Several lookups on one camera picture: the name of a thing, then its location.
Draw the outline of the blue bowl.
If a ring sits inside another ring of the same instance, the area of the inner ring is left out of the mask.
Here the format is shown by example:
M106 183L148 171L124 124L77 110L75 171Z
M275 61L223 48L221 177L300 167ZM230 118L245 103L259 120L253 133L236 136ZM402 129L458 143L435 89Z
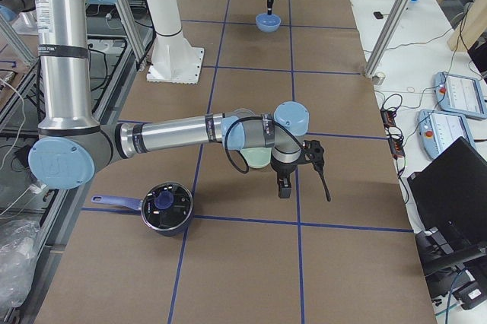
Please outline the blue bowl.
M264 33L277 31L281 25L281 18L276 14L261 13L256 16L256 26Z

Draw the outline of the green bowl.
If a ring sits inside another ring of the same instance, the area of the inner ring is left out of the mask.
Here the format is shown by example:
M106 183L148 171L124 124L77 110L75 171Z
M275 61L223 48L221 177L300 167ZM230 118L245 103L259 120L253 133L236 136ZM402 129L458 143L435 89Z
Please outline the green bowl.
M270 164L271 148L244 148L240 151L249 167L261 169Z

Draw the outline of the small black square device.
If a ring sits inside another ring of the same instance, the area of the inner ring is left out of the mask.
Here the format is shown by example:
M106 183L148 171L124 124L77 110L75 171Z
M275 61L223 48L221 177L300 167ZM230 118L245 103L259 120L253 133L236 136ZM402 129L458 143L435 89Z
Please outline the small black square device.
M376 19L383 19L383 18L384 18L384 15L383 15L381 12L379 12L379 11L375 11L375 12L373 13L373 15L374 15L374 17L375 17Z

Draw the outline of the orange black usb hub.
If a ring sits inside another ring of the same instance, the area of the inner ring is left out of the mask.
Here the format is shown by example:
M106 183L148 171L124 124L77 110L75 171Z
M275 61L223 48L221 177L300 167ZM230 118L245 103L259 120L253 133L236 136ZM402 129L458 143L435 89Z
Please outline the orange black usb hub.
M384 130L387 134L387 141L390 147L390 152L394 159L404 158L406 156L403 142L404 135L402 130L396 125L396 112L392 110L380 110L381 119L383 121Z

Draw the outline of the dark blue saucepan with lid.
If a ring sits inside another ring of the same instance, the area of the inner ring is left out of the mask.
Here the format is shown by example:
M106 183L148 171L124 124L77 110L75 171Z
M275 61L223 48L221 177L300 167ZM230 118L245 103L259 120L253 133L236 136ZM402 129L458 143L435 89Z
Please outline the dark blue saucepan with lid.
M192 193L182 184L166 182L150 189L143 199L114 195L93 195L95 204L123 206L141 214L146 226L172 237L184 232L194 216Z

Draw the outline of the near blue teach pendant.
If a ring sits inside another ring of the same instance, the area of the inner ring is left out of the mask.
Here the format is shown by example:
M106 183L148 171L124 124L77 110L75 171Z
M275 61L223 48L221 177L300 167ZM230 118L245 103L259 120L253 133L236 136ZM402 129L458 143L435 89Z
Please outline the near blue teach pendant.
M420 110L419 134L426 154L434 160L454 141L464 137L474 148L474 138L464 115L436 110Z

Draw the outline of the blue teach pendant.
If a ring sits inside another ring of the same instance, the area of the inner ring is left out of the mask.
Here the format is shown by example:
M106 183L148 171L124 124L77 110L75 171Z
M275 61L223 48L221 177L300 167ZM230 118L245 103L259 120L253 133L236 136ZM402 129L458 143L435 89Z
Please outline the blue teach pendant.
M474 138L464 115L436 110L420 110L419 134L426 154L434 160L454 141L464 137L474 148Z
M434 77L434 92L442 110L471 119L486 119L486 101L477 79L438 72Z

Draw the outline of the black laptop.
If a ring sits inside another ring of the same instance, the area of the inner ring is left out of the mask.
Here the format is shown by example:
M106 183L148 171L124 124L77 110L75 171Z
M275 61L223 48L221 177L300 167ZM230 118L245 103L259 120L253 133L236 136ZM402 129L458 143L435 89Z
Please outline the black laptop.
M486 160L465 138L407 181L426 228L452 224L471 243L486 239Z

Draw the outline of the far blue teach pendant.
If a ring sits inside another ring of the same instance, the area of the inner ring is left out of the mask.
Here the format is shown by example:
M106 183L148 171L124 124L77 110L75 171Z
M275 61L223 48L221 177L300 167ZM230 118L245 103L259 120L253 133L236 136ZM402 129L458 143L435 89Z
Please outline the far blue teach pendant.
M434 77L434 92L442 110L471 119L486 119L486 101L477 79L438 72Z

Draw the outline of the crumpled clear plastic bag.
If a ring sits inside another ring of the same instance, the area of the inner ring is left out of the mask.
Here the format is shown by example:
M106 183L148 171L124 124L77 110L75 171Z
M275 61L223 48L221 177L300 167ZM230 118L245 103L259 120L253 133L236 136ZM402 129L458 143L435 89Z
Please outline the crumpled clear plastic bag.
M1 226L1 310L21 306L30 292L39 231L39 222L27 219Z

